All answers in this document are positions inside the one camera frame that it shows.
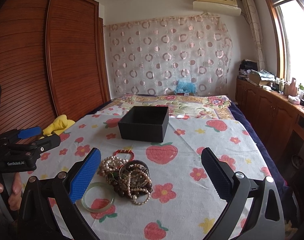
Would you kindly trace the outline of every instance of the screw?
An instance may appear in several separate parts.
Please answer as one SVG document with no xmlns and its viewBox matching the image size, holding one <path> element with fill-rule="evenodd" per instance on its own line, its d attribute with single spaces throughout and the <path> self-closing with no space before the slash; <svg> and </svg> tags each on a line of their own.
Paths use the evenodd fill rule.
<svg viewBox="0 0 304 240">
<path fill-rule="evenodd" d="M 236 176 L 237 178 L 239 178 L 239 179 L 243 179 L 243 178 L 244 178 L 244 174 L 243 174 L 242 172 L 237 172 L 237 173 L 235 174 L 235 176 Z"/>
<path fill-rule="evenodd" d="M 34 182 L 36 180 L 36 176 L 32 176 L 29 178 L 29 182 Z"/>
<path fill-rule="evenodd" d="M 64 172 L 64 171 L 61 171 L 61 172 L 58 174 L 59 179 L 64 179 L 66 176 L 67 176 L 67 173 Z"/>
<path fill-rule="evenodd" d="M 273 178 L 271 176 L 267 176 L 267 182 L 272 183 L 273 182 Z"/>
</svg>

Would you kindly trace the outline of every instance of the yellow air conditioner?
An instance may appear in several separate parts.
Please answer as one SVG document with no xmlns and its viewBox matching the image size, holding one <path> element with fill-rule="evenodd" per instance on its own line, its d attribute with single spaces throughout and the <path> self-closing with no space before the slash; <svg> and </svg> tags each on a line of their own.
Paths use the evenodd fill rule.
<svg viewBox="0 0 304 240">
<path fill-rule="evenodd" d="M 241 14 L 236 0 L 195 0 L 193 10 L 232 16 L 240 16 Z"/>
</svg>

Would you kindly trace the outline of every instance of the wardrobe door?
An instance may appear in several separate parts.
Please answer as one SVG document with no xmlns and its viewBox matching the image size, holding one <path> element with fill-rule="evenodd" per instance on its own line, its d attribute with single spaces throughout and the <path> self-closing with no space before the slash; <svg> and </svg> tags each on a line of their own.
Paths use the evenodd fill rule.
<svg viewBox="0 0 304 240">
<path fill-rule="evenodd" d="M 98 58 L 98 4 L 51 0 L 47 67 L 58 114 L 78 120 L 105 100 Z"/>
<path fill-rule="evenodd" d="M 48 1 L 6 0 L 0 9 L 0 133 L 56 117 L 44 67 Z"/>
</svg>

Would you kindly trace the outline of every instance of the bed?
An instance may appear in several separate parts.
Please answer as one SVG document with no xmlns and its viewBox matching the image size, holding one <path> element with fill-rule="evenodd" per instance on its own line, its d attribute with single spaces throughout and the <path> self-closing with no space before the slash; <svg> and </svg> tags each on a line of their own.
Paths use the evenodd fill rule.
<svg viewBox="0 0 304 240">
<path fill-rule="evenodd" d="M 121 139 L 117 121 L 133 106 L 169 107 L 169 125 L 162 144 Z M 31 175 L 47 179 L 68 171 L 92 147 L 100 149 L 102 158 L 118 149 L 131 149 L 135 159 L 144 161 L 150 169 L 154 191 L 143 206 L 116 196 L 109 210 L 90 213 L 77 203 L 102 240 L 203 239 L 226 205 L 202 167 L 200 154 L 204 147 L 210 147 L 220 160 L 249 178 L 271 175 L 282 201 L 289 201 L 292 194 L 249 122 L 226 96 L 124 95 L 93 110 L 60 137 L 60 146 L 43 153 L 35 171 L 21 173 L 24 186 Z M 105 182 L 105 178 L 95 175 L 92 182 L 97 181 Z M 49 200 L 63 234 L 71 237 L 55 200 Z M 86 202 L 100 208 L 105 205 L 105 193 L 89 192 Z M 251 202 L 246 203 L 231 238 L 240 233 Z M 284 214 L 294 219 L 291 208 L 284 207 Z"/>
</svg>

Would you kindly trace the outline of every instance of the curtain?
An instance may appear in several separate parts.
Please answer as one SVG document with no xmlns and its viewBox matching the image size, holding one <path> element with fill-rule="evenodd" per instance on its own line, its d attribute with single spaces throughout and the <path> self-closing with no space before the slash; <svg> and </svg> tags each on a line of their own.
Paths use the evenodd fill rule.
<svg viewBox="0 0 304 240">
<path fill-rule="evenodd" d="M 256 49 L 256 56 L 257 56 L 257 62 L 258 62 L 258 69 L 266 69 L 265 67 L 265 60 L 264 55 L 262 51 L 262 32 L 261 32 L 261 26 L 259 21 L 259 15 L 256 10 L 256 6 L 253 0 L 242 0 L 242 3 L 245 8 L 246 16 L 248 18 L 255 49 Z"/>
<path fill-rule="evenodd" d="M 232 41 L 217 16 L 168 17 L 106 26 L 115 91 L 167 95 L 178 81 L 200 96 L 226 93 Z"/>
</svg>

